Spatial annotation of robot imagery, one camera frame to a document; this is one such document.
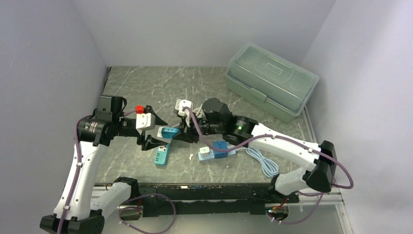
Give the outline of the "small white charger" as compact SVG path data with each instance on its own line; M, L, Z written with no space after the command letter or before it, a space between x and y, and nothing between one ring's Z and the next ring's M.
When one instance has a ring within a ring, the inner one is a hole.
M210 153L210 148L207 147L207 146L201 147L201 148L199 149L199 155L200 155L201 157L207 157L207 156L209 156L209 153Z

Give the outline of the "light blue power strip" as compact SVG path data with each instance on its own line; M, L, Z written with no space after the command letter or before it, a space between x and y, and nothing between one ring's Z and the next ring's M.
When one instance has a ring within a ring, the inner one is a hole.
M263 173L266 177L272 178L272 177L279 174L280 169L279 169L278 164L276 162L264 157L264 155L258 149L241 147L241 148L229 151L227 157L236 155L236 153L238 151L245 151L248 155L250 155L252 158L257 160L260 163L261 169L262 169L262 171L263 171ZM209 156L207 156L207 157L201 157L199 155L199 152L198 152L198 159L200 161L213 160L214 159L213 150L210 149Z

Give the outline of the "white cube socket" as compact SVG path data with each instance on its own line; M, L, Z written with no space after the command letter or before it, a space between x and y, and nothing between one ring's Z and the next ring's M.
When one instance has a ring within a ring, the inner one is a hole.
M164 139L165 139L164 134L163 134L164 128L165 128L165 127L159 127L159 128L158 128L158 131L157 131L157 137L158 137L158 138L164 138Z

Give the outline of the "blue cube adapter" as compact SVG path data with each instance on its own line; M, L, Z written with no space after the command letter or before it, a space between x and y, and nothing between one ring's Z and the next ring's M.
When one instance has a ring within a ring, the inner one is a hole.
M214 159L221 159L221 158L225 158L228 156L228 152L227 152L227 147L228 144L226 141L221 140L221 141L216 141L213 144L213 153L214 153Z

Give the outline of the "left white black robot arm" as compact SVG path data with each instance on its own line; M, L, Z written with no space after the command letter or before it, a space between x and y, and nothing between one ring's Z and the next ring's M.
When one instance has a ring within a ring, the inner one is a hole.
M143 151L165 145L146 134L167 124L153 108L136 106L136 117L129 118L126 106L124 97L102 95L93 113L76 122L71 169L53 213L40 221L42 230L50 234L100 234L106 218L118 206L140 200L138 181L130 177L119 177L98 199L92 197L101 160L115 137L134 137Z

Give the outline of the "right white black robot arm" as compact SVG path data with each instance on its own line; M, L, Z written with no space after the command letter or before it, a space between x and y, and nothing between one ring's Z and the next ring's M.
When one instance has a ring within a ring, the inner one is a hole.
M228 149L214 146L206 139L209 135L221 135L233 150L242 147L259 149L298 164L298 169L272 179L268 195L274 202L281 202L287 195L301 189L329 193L333 187L338 161L334 144L329 141L317 144L281 134L252 118L232 114L228 106L217 98L203 103L203 117L197 117L192 102L185 99L176 101L175 111L182 122L174 140L202 141L210 149L226 153Z

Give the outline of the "teal power strip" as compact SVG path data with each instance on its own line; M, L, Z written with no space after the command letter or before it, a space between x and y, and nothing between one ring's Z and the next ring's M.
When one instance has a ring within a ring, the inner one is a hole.
M170 127L171 128L177 128L178 126L179 126L179 124L175 124L175 125L170 126ZM172 139L166 139L166 140L167 140L168 145L161 146L161 147L157 148L155 159L154 159L154 164L157 167L163 167L163 166L166 166L166 164L167 164Z

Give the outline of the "white blue charger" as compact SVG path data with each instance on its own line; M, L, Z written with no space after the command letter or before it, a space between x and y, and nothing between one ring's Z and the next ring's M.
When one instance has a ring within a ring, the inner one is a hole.
M171 128L171 127L165 127L163 130L163 134L165 139L173 139L175 135L177 135L180 132L178 128Z

